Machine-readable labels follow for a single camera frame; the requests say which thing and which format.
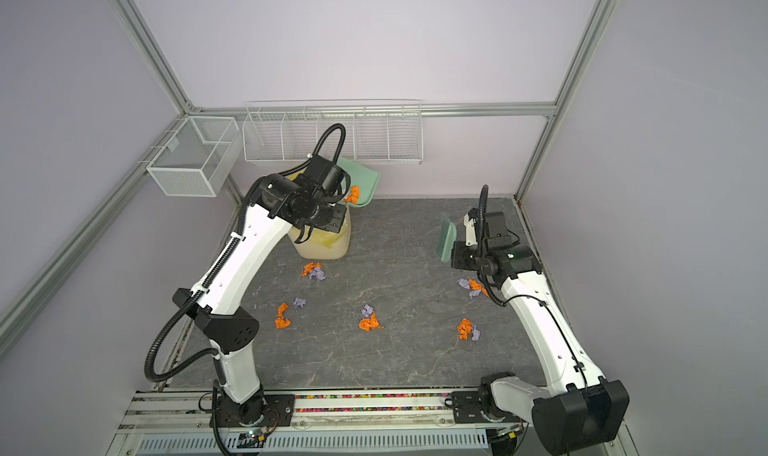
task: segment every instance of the white wire basket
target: white wire basket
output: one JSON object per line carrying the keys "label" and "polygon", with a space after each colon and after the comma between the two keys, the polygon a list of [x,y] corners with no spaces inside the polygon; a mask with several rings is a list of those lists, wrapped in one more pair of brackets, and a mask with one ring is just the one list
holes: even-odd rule
{"label": "white wire basket", "polygon": [[[342,156],[367,163],[421,163],[424,159],[422,115],[418,105],[304,106],[276,110],[249,107],[243,122],[245,160],[254,164],[303,161],[328,126],[346,128]],[[339,133],[330,136],[320,154],[330,157]]]}
{"label": "white wire basket", "polygon": [[213,197],[242,149],[233,117],[187,116],[147,165],[168,196]]}

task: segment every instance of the green brush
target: green brush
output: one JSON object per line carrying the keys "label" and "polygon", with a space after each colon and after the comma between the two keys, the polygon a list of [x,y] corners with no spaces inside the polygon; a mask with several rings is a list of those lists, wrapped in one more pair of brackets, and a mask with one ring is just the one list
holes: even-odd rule
{"label": "green brush", "polygon": [[435,254],[440,261],[448,262],[451,260],[451,250],[456,241],[456,225],[443,214],[440,218],[440,240],[437,241]]}

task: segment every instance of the white cable tie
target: white cable tie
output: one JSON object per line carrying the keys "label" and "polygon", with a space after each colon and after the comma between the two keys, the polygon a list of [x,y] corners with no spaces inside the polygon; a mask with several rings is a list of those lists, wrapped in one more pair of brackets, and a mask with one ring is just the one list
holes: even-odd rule
{"label": "white cable tie", "polygon": [[196,292],[198,292],[198,291],[202,291],[202,292],[203,292],[203,294],[208,294],[208,291],[210,291],[210,289],[209,289],[209,288],[206,288],[206,287],[204,287],[204,286],[203,286],[201,283],[199,283],[199,282],[196,282],[196,283],[195,283],[195,284],[192,286],[192,289],[191,289],[191,291],[192,291],[192,294],[195,294],[195,293],[196,293]]}

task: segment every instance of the purple crumpled paper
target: purple crumpled paper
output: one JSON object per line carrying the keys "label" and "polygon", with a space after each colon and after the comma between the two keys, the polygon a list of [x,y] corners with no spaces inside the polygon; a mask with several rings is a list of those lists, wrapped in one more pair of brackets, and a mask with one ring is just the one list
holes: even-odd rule
{"label": "purple crumpled paper", "polygon": [[312,271],[310,271],[310,274],[308,275],[310,279],[317,279],[318,281],[322,281],[326,278],[326,272],[323,271],[321,268],[315,268]]}

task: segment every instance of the table surface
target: table surface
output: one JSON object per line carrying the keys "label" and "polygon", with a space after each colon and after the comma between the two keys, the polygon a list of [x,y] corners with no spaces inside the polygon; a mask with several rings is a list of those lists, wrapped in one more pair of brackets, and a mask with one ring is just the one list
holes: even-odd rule
{"label": "table surface", "polygon": [[[435,256],[439,217],[460,221],[476,200],[374,200],[351,208],[350,250],[321,261],[324,281],[301,277],[308,263],[287,238],[276,245],[249,285],[242,306],[261,324],[254,339],[256,372],[264,389],[477,386],[480,377],[510,371],[545,384],[533,346],[512,308],[496,306],[456,281],[474,274]],[[508,228],[523,238],[514,202],[492,199]],[[294,308],[296,297],[306,299]],[[287,303],[291,326],[276,329],[277,308]],[[358,327],[369,304],[382,328]],[[456,327],[469,319],[479,341],[461,340]],[[209,347],[193,328],[184,358]],[[203,358],[174,377],[172,388],[209,388],[216,377]]]}

